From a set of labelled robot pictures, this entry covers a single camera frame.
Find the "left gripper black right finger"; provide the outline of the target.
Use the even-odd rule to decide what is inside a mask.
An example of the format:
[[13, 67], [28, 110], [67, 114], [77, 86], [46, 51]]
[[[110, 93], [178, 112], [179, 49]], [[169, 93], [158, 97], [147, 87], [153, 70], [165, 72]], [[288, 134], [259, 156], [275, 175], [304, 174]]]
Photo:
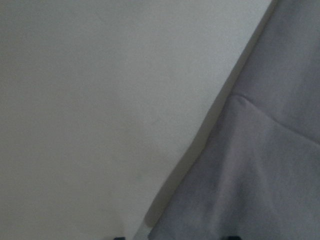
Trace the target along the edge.
[[238, 235], [225, 236], [224, 240], [241, 240], [241, 237]]

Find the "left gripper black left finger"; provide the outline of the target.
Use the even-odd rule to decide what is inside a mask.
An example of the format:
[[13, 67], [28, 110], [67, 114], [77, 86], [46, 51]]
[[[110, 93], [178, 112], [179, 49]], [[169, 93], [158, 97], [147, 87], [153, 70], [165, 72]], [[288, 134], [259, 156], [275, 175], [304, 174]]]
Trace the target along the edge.
[[113, 240], [125, 240], [124, 236], [115, 237]]

